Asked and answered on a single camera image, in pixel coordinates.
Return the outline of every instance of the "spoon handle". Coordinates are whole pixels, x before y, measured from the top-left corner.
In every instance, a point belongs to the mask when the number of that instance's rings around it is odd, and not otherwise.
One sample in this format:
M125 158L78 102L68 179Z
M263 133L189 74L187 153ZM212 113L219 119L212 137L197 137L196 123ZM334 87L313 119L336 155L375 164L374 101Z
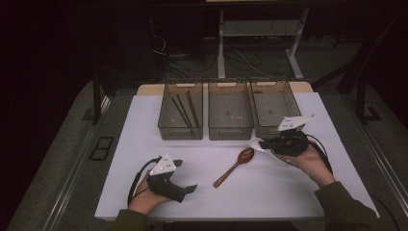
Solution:
M214 188L217 188L222 182L224 182L224 180L229 176L229 174L231 174L231 172L235 169L235 167L237 167L240 163L235 163L229 170L227 170L227 172L225 172L221 177L219 177L219 179L217 179L213 186Z

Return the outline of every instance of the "clear plastic container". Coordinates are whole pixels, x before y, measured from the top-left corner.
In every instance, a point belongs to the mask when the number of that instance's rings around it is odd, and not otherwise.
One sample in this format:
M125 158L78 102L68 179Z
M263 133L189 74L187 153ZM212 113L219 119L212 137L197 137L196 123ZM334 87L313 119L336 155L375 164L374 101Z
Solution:
M163 140L203 139L202 79L167 80L158 127Z
M283 118L301 116L291 85L282 78L251 78L250 98L255 136L270 139L279 136Z
M208 92L210 140L250 140L254 123L246 80L210 79Z

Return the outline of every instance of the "hand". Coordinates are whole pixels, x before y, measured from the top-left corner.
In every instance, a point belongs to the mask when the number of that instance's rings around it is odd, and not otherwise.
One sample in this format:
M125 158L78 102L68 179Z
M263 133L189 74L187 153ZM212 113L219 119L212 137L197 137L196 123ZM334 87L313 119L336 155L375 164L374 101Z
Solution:
M321 159L316 149L309 144L306 151L294 156L276 154L283 161L291 161L296 167L299 167L304 173L315 181L320 188L336 182L333 174L327 169L326 164Z
M136 212L149 215L157 206L170 201L169 198L157 195L149 189L147 184L148 170L144 175L143 180L136 188L135 197L130 202L128 209Z

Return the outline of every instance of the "white tabletop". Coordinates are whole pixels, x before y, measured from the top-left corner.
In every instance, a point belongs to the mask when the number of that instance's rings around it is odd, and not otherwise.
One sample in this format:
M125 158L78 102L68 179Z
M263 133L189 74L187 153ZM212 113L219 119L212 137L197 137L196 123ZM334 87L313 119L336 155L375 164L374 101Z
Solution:
M316 116L303 132L323 143L337 180L355 199L376 211L319 95L294 96L304 116ZM204 97L204 124L207 100ZM213 183L237 161L248 141L209 141L208 127L204 127L202 141L163 141L157 127L161 102L160 95L134 97L95 213L97 218L115 219L118 211L127 207L136 173L147 161L166 153L183 160L171 181L183 188L198 187L182 203L171 201L158 207L149 216L153 221L323 218L314 195L316 184L299 169L282 167L258 151L249 163L237 167L220 187L214 188Z

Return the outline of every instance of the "green sleeve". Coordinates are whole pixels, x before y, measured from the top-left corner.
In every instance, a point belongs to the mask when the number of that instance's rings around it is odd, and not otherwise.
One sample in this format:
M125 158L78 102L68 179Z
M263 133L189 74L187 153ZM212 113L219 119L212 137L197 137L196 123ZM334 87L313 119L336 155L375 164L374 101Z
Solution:
M147 216L133 210L120 210L115 220L114 231L144 231Z
M324 211L327 230L383 231L387 230L376 213L351 197L341 182L335 182L315 192Z

